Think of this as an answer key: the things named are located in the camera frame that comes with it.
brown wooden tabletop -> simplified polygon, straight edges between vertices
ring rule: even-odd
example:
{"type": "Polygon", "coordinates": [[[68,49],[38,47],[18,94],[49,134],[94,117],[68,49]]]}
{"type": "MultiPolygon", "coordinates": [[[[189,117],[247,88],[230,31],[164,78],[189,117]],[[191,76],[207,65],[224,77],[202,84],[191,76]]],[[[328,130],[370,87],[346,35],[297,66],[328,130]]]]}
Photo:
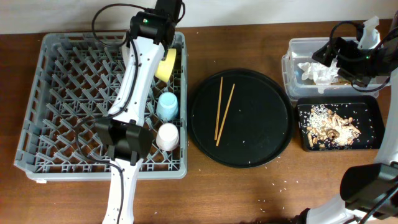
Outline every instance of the brown wooden tabletop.
{"type": "MultiPolygon", "coordinates": [[[[390,20],[381,21],[378,29],[382,37],[390,23],[390,20]]],[[[280,61],[289,40],[328,37],[335,24],[179,29],[185,35],[189,54],[188,97],[206,77],[229,68],[256,70],[282,86],[280,61]]],[[[354,29],[342,26],[336,35],[353,36],[354,29]]],[[[1,223],[101,223],[108,203],[109,182],[37,184],[13,166],[43,36],[0,35],[0,220],[1,223]]],[[[390,93],[387,87],[377,99],[384,122],[390,93]]],[[[136,223],[264,223],[292,218],[338,194],[345,171],[351,166],[372,163],[377,153],[376,150],[305,152],[298,127],[295,128],[293,140],[279,159],[253,169],[218,164],[190,143],[186,177],[138,181],[134,201],[136,223]]],[[[372,223],[396,221],[390,218],[372,223]]]]}

white wall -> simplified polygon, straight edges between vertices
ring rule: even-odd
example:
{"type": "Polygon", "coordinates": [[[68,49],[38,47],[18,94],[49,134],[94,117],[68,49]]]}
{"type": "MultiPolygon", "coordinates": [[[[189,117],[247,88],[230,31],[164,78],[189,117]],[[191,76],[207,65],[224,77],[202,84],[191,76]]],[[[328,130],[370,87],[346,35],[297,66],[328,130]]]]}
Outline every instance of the white wall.
{"type": "MultiPolygon", "coordinates": [[[[398,0],[184,0],[187,14],[179,27],[390,19],[398,0]]],[[[0,34],[89,30],[94,13],[114,2],[153,7],[155,0],[1,0],[0,34]]],[[[107,9],[98,29],[127,29],[137,11],[107,9]]]]}

chopstick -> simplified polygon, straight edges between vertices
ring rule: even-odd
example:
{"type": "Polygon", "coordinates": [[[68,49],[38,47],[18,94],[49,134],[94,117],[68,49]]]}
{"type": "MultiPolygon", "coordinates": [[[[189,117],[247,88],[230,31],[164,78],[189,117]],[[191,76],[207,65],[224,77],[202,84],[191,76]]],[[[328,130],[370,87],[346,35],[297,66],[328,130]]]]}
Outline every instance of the chopstick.
{"type": "Polygon", "coordinates": [[[231,103],[232,93],[234,92],[234,88],[235,88],[235,84],[232,86],[231,93],[229,94],[229,99],[228,99],[228,103],[226,104],[226,109],[225,109],[225,113],[224,113],[224,118],[223,118],[223,122],[221,123],[220,133],[218,134],[218,139],[217,139],[216,146],[218,146],[218,143],[220,142],[221,134],[223,133],[225,118],[226,118],[226,114],[228,113],[228,108],[229,108],[229,104],[231,103]]]}
{"type": "Polygon", "coordinates": [[[216,119],[216,133],[214,135],[214,140],[217,140],[217,135],[218,135],[218,120],[220,117],[220,107],[221,107],[221,93],[223,92],[223,77],[221,77],[221,83],[220,83],[220,93],[218,95],[218,107],[217,107],[217,119],[216,119]]]}

black plate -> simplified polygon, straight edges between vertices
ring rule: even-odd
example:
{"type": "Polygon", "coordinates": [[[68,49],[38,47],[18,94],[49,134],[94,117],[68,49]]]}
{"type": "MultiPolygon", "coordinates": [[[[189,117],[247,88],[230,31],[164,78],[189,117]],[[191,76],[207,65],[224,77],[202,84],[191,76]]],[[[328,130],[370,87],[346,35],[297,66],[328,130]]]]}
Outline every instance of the black plate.
{"type": "Polygon", "coordinates": [[[231,167],[266,164],[289,144],[294,113],[281,87],[267,76],[246,69],[227,70],[205,80],[189,101],[188,130],[202,152],[231,167]],[[233,84],[220,145],[216,147],[215,124],[220,81],[223,92],[220,126],[233,84]]]}
{"type": "Polygon", "coordinates": [[[306,151],[330,151],[350,149],[379,149],[384,136],[384,123],[380,113],[379,105],[372,96],[342,96],[342,97],[317,97],[301,98],[297,102],[298,126],[300,127],[303,148],[306,151]],[[326,149],[320,149],[318,145],[310,147],[305,132],[306,128],[301,124],[304,116],[308,116],[312,105],[325,105],[342,118],[354,118],[353,125],[361,131],[354,144],[350,147],[335,147],[326,144],[326,149]]]}

light blue cup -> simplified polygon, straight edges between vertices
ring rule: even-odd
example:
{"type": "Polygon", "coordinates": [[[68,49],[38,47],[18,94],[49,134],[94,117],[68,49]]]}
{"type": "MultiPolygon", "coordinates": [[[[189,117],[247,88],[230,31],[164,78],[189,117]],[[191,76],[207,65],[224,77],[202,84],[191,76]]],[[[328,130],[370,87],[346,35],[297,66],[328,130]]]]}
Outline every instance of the light blue cup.
{"type": "Polygon", "coordinates": [[[177,97],[173,93],[165,92],[159,97],[156,107],[157,116],[166,121],[173,120],[178,113],[177,97]]]}

